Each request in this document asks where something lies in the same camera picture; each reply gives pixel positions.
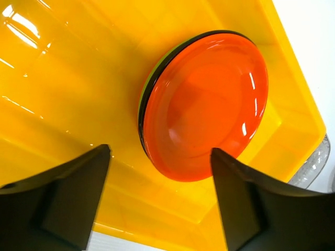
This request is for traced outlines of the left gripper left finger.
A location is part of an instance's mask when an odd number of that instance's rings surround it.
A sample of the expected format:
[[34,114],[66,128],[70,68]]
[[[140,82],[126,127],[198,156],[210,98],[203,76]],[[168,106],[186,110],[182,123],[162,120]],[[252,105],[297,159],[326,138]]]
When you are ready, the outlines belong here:
[[86,250],[108,173],[102,144],[1,187],[1,250]]

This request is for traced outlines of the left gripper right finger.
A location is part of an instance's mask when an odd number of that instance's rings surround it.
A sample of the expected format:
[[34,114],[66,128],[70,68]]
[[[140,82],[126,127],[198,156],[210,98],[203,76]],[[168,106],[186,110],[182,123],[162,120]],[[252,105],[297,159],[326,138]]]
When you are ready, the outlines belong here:
[[210,156],[228,250],[334,250],[334,194],[272,178],[219,148]]

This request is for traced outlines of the grey translucent plate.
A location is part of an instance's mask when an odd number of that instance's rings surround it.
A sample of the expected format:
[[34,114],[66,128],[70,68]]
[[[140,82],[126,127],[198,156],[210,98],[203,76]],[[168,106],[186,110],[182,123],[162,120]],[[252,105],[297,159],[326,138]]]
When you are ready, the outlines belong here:
[[331,145],[327,134],[322,142],[303,163],[300,169],[290,179],[288,184],[307,189],[318,177],[326,165],[330,155]]

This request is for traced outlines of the black plate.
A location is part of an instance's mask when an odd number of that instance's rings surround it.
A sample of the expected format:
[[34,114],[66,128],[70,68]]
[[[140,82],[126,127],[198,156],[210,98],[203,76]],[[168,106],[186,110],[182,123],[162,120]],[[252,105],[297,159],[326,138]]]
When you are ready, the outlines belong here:
[[137,114],[137,119],[138,119],[138,134],[139,134],[139,139],[141,142],[141,146],[144,150],[144,153],[146,154],[147,157],[149,157],[149,154],[147,152],[145,142],[144,142],[144,117],[145,117],[145,112],[146,112],[146,107],[150,98],[150,95],[155,87],[155,84],[157,80],[159,79],[160,75],[162,72],[165,70],[165,68],[169,65],[169,63],[179,54],[181,53],[185,48],[190,46],[192,43],[216,34],[234,34],[237,36],[240,36],[242,38],[247,39],[248,41],[252,42],[254,45],[255,43],[249,39],[247,36],[236,32],[232,30],[212,30],[212,31],[207,31],[204,33],[201,33],[199,35],[196,35],[178,45],[173,47],[170,51],[168,51],[164,56],[160,58],[158,63],[154,66],[154,68],[151,70],[149,73],[143,88],[141,90],[140,98],[139,98],[139,104],[138,104],[138,114]]

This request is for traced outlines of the orange plate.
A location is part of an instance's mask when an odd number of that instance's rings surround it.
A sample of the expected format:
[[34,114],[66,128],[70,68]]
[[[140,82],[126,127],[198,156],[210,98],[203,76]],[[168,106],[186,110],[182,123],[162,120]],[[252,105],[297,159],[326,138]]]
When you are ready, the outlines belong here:
[[238,157],[261,123],[268,93],[265,60],[252,42],[216,34],[192,43],[150,95],[143,127],[149,160],[171,180],[210,177],[212,149]]

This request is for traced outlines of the green plate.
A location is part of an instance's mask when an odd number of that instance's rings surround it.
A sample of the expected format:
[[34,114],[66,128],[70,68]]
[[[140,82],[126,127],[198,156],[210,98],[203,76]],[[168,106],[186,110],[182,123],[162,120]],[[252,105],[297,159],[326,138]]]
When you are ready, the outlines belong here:
[[157,63],[149,73],[148,77],[144,81],[144,85],[140,93],[139,104],[138,104],[138,117],[140,116],[139,113],[142,110],[142,107],[143,109],[145,109],[150,94],[158,78],[160,77],[164,69],[168,66],[168,64],[176,57],[176,55],[180,53],[185,47],[187,47],[186,44],[187,42],[183,42],[170,49],[157,61]]

